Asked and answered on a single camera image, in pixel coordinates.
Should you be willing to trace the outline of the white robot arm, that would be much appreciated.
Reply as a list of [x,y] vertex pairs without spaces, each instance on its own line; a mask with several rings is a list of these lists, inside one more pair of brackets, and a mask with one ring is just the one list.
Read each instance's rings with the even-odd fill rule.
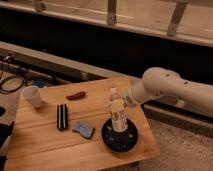
[[151,67],[124,93],[127,106],[135,107],[164,96],[181,98],[205,115],[213,117],[213,85],[183,79],[177,72]]

